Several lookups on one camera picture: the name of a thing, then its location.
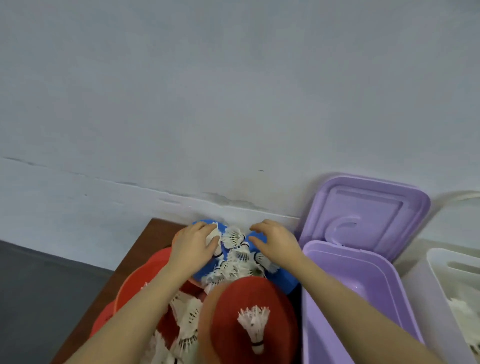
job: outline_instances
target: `human hand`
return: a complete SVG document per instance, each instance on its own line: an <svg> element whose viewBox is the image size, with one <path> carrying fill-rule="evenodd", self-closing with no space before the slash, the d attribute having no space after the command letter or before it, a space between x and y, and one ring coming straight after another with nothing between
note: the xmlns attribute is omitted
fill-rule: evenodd
<svg viewBox="0 0 480 364"><path fill-rule="evenodd" d="M206 222L199 221L195 225L190 225L181 230L172 246L172 252L168 260L169 267L184 274L186 279L198 272L212 259L212 255L218 246L220 239L218 236L214 237L208 245L205 245L208 234L215 228L216 224L208 225Z"/></svg>
<svg viewBox="0 0 480 364"><path fill-rule="evenodd" d="M266 243L254 236L250 236L249 240L268 259L290 272L305 256L295 236L276 221L265 219L253 224L250 230L262 232L267 236Z"/></svg>

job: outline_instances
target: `purple plastic bin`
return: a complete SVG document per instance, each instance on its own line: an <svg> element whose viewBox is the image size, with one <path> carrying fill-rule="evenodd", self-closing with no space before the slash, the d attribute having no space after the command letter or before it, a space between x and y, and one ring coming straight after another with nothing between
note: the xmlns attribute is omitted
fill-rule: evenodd
<svg viewBox="0 0 480 364"><path fill-rule="evenodd" d="M340 175L317 192L300 237L319 267L423 343L392 261L430 208L415 187ZM302 289L303 363L352 363L310 295Z"/></svg>

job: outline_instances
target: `brown table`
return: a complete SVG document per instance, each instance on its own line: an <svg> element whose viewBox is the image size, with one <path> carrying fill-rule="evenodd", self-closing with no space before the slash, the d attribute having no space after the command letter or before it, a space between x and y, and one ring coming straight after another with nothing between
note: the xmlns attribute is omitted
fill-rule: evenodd
<svg viewBox="0 0 480 364"><path fill-rule="evenodd" d="M125 279L139 266L144 264L153 253L169 246L173 236L184 225L153 218L150 220L135 244L128 251L100 294L90 305L76 328L61 346L52 360L52 364L63 364L85 343L96 320L104 307L112 302Z"/></svg>

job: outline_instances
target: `purple lid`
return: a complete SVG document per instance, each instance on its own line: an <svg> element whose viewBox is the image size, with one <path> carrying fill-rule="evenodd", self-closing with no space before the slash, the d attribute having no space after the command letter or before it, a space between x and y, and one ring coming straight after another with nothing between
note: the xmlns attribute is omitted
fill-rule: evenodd
<svg viewBox="0 0 480 364"><path fill-rule="evenodd" d="M299 244L310 240L369 250L393 261L430 209L418 188L373 178L339 175L318 190Z"/></svg>

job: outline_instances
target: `white plastic bin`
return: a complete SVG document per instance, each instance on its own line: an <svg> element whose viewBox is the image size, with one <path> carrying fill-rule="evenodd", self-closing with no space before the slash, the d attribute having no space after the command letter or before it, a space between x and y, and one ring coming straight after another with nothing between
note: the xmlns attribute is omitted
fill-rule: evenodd
<svg viewBox="0 0 480 364"><path fill-rule="evenodd" d="M425 344L448 364L477 364L448 304L462 284L480 290L480 259L430 249L402 279Z"/></svg>

